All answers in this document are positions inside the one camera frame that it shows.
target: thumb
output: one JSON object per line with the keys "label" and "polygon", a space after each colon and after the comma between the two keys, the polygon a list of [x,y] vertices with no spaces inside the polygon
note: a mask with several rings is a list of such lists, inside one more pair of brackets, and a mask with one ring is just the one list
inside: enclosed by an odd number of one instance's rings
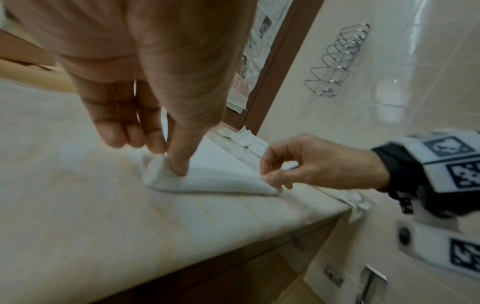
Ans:
{"label": "thumb", "polygon": [[293,183],[304,182],[305,174],[305,169],[298,167],[292,170],[276,170],[262,178],[267,184],[275,188],[281,188],[285,185],[288,189],[292,189]]}

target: tiled wall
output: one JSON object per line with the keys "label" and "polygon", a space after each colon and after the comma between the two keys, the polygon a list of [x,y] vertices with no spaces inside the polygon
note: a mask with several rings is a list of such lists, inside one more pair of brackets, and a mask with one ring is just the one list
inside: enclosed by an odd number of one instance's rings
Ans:
{"label": "tiled wall", "polygon": [[[372,32],[341,93],[322,98],[305,85],[312,66],[341,27],[368,22]],[[303,132],[370,148],[404,133],[437,127],[480,130],[479,0],[325,0],[265,119],[269,142]],[[380,206],[354,225],[339,225],[305,280],[327,304],[354,303],[366,263],[390,279],[374,303],[480,303],[480,282],[399,252],[398,203],[373,194]],[[462,219],[480,237],[480,215]],[[329,264],[344,273],[335,287]]]}

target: marble surface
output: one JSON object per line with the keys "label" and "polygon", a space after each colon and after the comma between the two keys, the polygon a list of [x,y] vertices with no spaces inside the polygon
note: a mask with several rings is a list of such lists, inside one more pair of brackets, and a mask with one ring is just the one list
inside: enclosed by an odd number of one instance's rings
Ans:
{"label": "marble surface", "polygon": [[91,302],[348,209],[303,185],[280,197],[156,191],[139,152],[106,147],[77,96],[0,82],[0,103],[2,303]]}

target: metal wire rack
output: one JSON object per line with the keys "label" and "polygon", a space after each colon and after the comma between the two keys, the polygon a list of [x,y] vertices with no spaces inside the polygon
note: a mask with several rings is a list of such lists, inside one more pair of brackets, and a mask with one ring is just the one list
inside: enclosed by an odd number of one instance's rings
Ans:
{"label": "metal wire rack", "polygon": [[338,95],[341,83],[349,76],[349,68],[354,64],[370,30],[371,26],[367,23],[342,28],[335,42],[328,45],[326,53],[321,56],[325,66],[311,68],[315,79],[305,80],[305,85],[320,96]]}

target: newspaper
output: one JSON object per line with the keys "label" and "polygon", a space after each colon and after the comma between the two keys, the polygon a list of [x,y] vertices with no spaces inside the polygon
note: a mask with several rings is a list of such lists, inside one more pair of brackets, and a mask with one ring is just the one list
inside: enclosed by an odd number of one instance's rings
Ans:
{"label": "newspaper", "polygon": [[260,0],[255,22],[227,97],[227,106],[241,113],[257,85],[270,49],[293,0]]}

